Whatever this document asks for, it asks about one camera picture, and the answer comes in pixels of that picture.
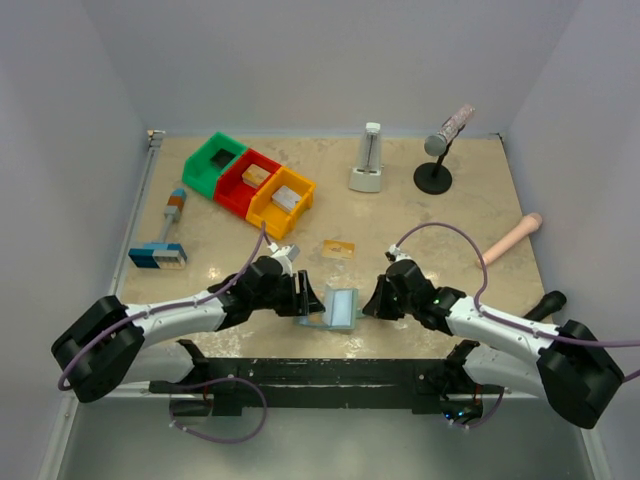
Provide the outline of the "green card holder wallet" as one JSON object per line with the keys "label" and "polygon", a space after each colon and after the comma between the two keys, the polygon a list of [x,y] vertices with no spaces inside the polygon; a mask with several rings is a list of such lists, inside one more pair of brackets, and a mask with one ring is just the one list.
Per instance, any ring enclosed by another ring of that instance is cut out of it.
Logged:
{"label": "green card holder wallet", "polygon": [[323,298],[325,311],[295,317],[294,324],[316,330],[353,331],[356,320],[364,316],[358,308],[358,297],[356,288],[332,288],[326,285]]}

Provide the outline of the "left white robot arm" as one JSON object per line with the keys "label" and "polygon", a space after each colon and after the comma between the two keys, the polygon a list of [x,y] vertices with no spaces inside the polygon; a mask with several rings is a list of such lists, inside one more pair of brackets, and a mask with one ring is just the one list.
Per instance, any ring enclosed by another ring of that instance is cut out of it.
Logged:
{"label": "left white robot arm", "polygon": [[285,256],[261,256],[223,283],[182,299],[125,304],[115,295],[96,300],[52,344],[61,369],[57,387],[82,403],[103,398],[125,382],[142,351],[194,333],[236,327],[260,310],[279,317],[323,313],[308,273]]}

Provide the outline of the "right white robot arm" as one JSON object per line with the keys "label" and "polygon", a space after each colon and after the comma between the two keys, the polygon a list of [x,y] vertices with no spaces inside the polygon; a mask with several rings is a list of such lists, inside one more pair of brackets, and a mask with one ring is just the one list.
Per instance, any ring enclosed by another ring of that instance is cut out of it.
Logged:
{"label": "right white robot arm", "polygon": [[382,320],[412,316],[424,328],[474,342],[462,360],[474,383],[544,399],[564,420],[593,428],[624,374],[583,324],[554,326],[483,306],[452,287],[436,287],[411,259],[377,278],[363,313]]}

